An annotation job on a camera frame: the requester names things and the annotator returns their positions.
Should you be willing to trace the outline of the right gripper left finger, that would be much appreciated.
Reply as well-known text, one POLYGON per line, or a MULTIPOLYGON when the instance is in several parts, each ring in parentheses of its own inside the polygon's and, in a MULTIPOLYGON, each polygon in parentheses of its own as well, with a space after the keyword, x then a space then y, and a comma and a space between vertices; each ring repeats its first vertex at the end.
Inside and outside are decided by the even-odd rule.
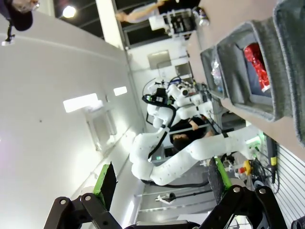
POLYGON ((120 229, 110 213, 117 178, 112 163, 105 164, 92 192, 79 195, 75 200, 58 197, 50 209, 45 229, 80 229, 92 223, 96 229, 120 229))

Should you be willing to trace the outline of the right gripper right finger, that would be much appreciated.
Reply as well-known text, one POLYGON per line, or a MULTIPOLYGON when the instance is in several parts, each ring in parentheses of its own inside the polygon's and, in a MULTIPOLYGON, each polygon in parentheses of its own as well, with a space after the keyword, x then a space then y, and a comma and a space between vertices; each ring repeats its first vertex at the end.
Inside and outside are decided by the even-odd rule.
POLYGON ((270 187, 260 186, 252 191, 233 185, 217 157, 210 159, 208 181, 216 206, 201 224, 201 229, 227 229, 236 216, 245 216, 253 229, 287 228, 270 187))

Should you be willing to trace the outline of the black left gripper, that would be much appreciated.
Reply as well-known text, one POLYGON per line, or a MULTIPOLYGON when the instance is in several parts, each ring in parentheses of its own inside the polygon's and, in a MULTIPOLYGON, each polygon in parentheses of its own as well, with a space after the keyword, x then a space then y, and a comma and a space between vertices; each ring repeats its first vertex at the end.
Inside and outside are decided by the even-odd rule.
POLYGON ((157 88, 154 94, 149 96, 149 102, 151 104, 167 104, 168 96, 165 88, 157 88))

